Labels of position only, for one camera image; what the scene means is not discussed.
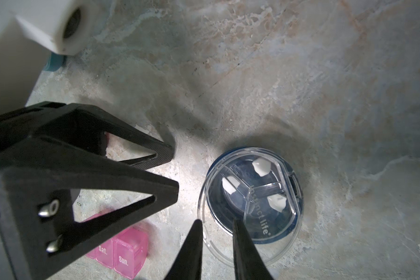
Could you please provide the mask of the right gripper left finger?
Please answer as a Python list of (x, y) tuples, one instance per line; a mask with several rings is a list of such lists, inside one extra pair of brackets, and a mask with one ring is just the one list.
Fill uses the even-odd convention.
[(203, 223), (197, 219), (165, 280), (200, 280), (203, 257)]

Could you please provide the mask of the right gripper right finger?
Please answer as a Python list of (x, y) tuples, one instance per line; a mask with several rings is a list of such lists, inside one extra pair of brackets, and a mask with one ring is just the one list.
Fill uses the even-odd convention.
[(236, 280), (273, 280), (245, 224), (233, 220), (233, 263)]

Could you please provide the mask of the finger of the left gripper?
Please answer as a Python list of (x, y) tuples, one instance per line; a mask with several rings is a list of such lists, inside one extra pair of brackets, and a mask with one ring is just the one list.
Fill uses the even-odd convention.
[(45, 101), (0, 115), (0, 152), (42, 135), (105, 156), (109, 134), (153, 151), (148, 156), (124, 160), (126, 165), (148, 170), (173, 159), (173, 147), (97, 106)]
[[(146, 198), (77, 222), (72, 190)], [(131, 225), (177, 201), (176, 181), (49, 137), (0, 152), (0, 280), (45, 280)]]

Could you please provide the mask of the pink pillbox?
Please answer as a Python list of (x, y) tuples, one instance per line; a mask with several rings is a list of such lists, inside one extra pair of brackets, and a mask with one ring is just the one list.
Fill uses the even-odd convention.
[(86, 257), (132, 280), (147, 259), (148, 243), (147, 233), (131, 226), (88, 252)]

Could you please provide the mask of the dark round pillbox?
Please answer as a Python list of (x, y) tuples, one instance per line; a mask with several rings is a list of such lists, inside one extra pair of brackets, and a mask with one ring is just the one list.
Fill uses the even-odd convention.
[(302, 188), (289, 163), (258, 147), (229, 150), (206, 174), (197, 207), (206, 248), (233, 267), (233, 221), (245, 225), (262, 261), (270, 266), (292, 247), (304, 213)]

